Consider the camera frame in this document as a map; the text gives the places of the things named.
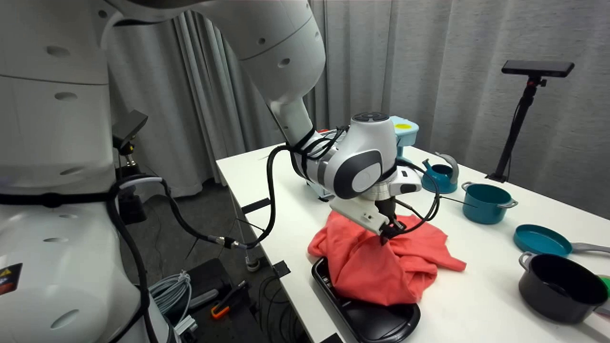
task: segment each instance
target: red cloth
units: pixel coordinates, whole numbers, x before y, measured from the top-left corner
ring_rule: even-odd
[[[418,217],[399,219],[407,226],[420,222]],[[445,243],[447,234],[426,222],[382,245],[380,236],[332,211],[327,226],[312,240],[310,253],[329,259],[331,280],[340,295],[395,304],[418,302],[424,289],[435,281],[439,266],[466,268]]]

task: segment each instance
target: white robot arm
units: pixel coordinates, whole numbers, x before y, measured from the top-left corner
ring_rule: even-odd
[[[134,18],[159,20],[193,9],[212,18],[237,51],[243,68],[270,102],[292,150],[294,169],[334,194],[332,207],[382,234],[393,207],[378,201],[420,188],[420,177],[395,163],[393,123],[382,114],[357,114],[340,140],[315,131],[304,104],[325,70],[325,43],[308,0],[136,0],[113,3]]]

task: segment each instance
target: white robot body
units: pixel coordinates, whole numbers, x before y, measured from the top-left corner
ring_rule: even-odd
[[[5,0],[0,194],[85,194],[115,180],[108,64],[83,0]]]
[[[3,207],[0,274],[3,341],[111,341],[140,304],[104,203]],[[155,301],[151,316],[157,335],[169,337]],[[125,341],[144,337],[140,321]]]

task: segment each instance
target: white table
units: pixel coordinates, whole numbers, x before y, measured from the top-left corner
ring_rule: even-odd
[[[266,163],[270,152],[271,146],[218,159],[241,205],[268,196]],[[409,148],[407,156],[422,161],[430,154]],[[483,179],[481,171],[462,165],[460,182]],[[264,249],[271,262],[287,260],[292,268],[283,283],[312,337],[323,341],[338,327],[313,291],[313,260],[308,257],[308,243],[323,228],[331,207],[317,200],[306,180],[294,173],[289,152],[277,156],[275,184],[277,226],[264,241]],[[453,255],[464,259],[468,268],[466,272],[441,270],[437,281],[424,293],[422,321],[409,341],[610,341],[610,320],[601,316],[592,314],[580,325],[561,325],[529,310],[519,295],[517,283],[523,268],[517,262],[521,251],[514,243],[517,224],[538,222],[559,230],[573,241],[610,245],[610,220],[510,182],[504,188],[519,200],[519,205],[495,226],[468,220],[458,201],[445,200],[441,203],[434,222],[449,234]],[[464,198],[464,190],[458,186],[449,196]],[[401,200],[418,211],[428,211],[434,194],[422,190],[405,194]],[[266,224],[268,217],[270,209],[249,215],[256,224]],[[610,259],[588,255],[571,255],[571,259],[597,274],[610,274]]]

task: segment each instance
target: black cable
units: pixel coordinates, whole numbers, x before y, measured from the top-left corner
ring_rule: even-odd
[[[161,182],[163,182],[163,186],[165,186],[165,190],[167,190],[167,198],[169,198],[169,201],[170,201],[172,213],[174,213],[176,220],[180,222],[180,226],[182,226],[184,230],[188,230],[188,232],[190,232],[191,236],[195,236],[195,238],[201,238],[201,240],[205,240],[205,241],[218,243],[218,240],[214,240],[214,238],[209,236],[209,234],[199,232],[197,228],[193,228],[193,226],[186,220],[184,213],[182,213],[180,207],[178,207],[178,201],[176,201],[174,196],[172,196],[172,188],[170,188],[169,180],[163,179]]]
[[[395,236],[401,236],[401,234],[409,234],[409,232],[414,232],[418,230],[422,224],[426,224],[428,220],[434,220],[439,213],[439,207],[441,207],[441,194],[435,192],[435,200],[432,203],[432,207],[428,209],[426,215],[418,213],[413,205],[407,205],[405,201],[397,200],[397,203],[409,207],[411,211],[414,211],[418,217],[420,217],[420,222],[416,222],[414,226],[409,226],[407,230],[395,234]]]
[[[329,144],[331,144],[331,137],[323,135],[317,140],[310,142],[304,150],[296,150],[296,152],[302,154],[302,163],[306,165],[308,159],[315,159],[315,154],[317,158],[321,158],[321,150],[327,148]]]
[[[264,291],[266,291],[266,287],[270,285],[270,281],[273,281],[273,278],[275,278],[275,276],[270,276],[270,278],[262,280],[262,283],[260,283],[260,295],[258,295],[258,302],[260,302],[258,323],[260,323],[260,327],[264,327],[266,331],[268,331],[268,327],[264,325],[264,323],[266,323],[266,321],[264,321],[264,314],[266,314],[266,310],[264,310]]]
[[[418,169],[420,173],[426,173],[426,169],[411,159],[405,159],[405,158],[397,158],[397,165],[407,165],[407,167],[413,167],[413,169]]]
[[[464,203],[464,200],[460,200],[460,198],[449,198],[449,196],[441,196],[441,198]]]
[[[279,295],[279,291],[281,291],[283,287],[277,287],[275,285],[275,289],[273,289],[273,295],[271,295],[271,299],[275,299],[277,295]],[[271,304],[275,304],[273,301],[270,301],[270,304],[268,304],[268,325],[270,325],[270,318],[271,318]]]
[[[302,171],[304,171],[304,177],[310,179],[308,175],[308,159],[313,159],[312,152],[323,142],[323,140],[331,140],[327,135],[319,137],[317,140],[310,142],[304,150],[294,150],[298,154],[302,154]]]
[[[416,217],[424,219],[424,215],[422,215],[416,207],[401,201],[399,198],[395,198],[395,200],[397,200],[397,203],[401,203],[403,207],[411,209]]]
[[[190,251],[188,251],[188,255],[186,255],[184,264],[188,264],[188,260],[190,260],[191,253],[195,251],[195,245],[197,245],[197,243],[199,243],[199,238],[193,240],[193,243],[191,243],[191,247],[190,247]]]
[[[115,196],[111,200],[108,200],[108,211],[109,217],[113,220],[113,224],[117,226],[119,234],[125,238],[127,245],[130,247],[134,260],[136,260],[136,270],[138,270],[138,281],[140,281],[140,304],[138,310],[132,314],[130,321],[111,339],[111,343],[121,341],[132,327],[134,323],[140,321],[142,316],[146,316],[146,327],[148,327],[148,335],[151,343],[159,343],[155,329],[153,329],[153,321],[151,321],[151,314],[149,314],[149,304],[151,304],[151,297],[149,297],[149,283],[148,283],[148,268],[146,262],[140,255],[140,249],[130,234],[130,230],[127,228],[127,224],[121,220],[121,215],[117,211],[115,205]]]
[[[268,293],[271,281],[270,281],[268,287],[264,289],[264,297],[266,297],[270,302],[273,302],[273,304],[287,304],[287,302],[291,302],[291,301],[279,301],[279,299],[275,299],[275,297],[277,297],[277,289],[283,289],[283,287],[279,287],[277,283],[273,283],[275,293],[273,293],[273,295]]]
[[[254,241],[247,241],[249,249],[254,249],[256,245],[260,245],[271,234],[271,230],[275,226],[277,201],[275,201],[275,184],[273,184],[273,161],[281,150],[289,150],[289,144],[275,146],[268,158],[268,190],[270,190],[270,207],[271,207],[270,220],[268,220],[268,226],[260,238],[256,238]]]
[[[270,325],[271,325],[271,323],[270,323],[270,316],[271,316],[271,302],[268,302],[268,316],[266,316],[264,323],[266,323],[268,339],[273,343],[271,329],[270,329]]]
[[[338,139],[346,133],[346,129],[338,127],[336,135],[332,139],[329,139],[327,144],[323,144],[323,148],[317,152],[317,156],[308,156],[310,159],[321,159],[336,142]]]
[[[291,306],[285,306],[283,314],[281,314],[281,337],[285,343],[292,343],[289,337],[287,337],[287,331],[285,331],[285,321],[287,321],[287,314],[291,312]]]

